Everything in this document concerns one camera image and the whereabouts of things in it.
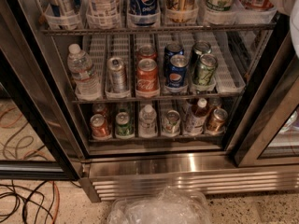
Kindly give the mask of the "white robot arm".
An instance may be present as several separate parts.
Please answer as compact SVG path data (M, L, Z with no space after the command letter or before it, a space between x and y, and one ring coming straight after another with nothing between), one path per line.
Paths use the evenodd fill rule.
M290 17L292 45L299 58L299 0L269 0L280 14Z

